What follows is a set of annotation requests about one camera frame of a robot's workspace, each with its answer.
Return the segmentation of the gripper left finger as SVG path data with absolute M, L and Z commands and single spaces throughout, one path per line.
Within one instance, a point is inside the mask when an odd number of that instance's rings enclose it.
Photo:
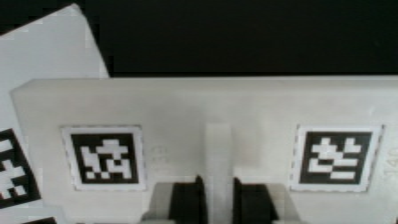
M 173 185 L 170 219 L 177 224 L 209 224 L 205 181 L 201 177 L 191 183 Z

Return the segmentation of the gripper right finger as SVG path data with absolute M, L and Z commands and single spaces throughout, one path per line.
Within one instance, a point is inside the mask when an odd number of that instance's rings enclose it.
M 273 224 L 280 215 L 267 185 L 233 181 L 233 224 Z

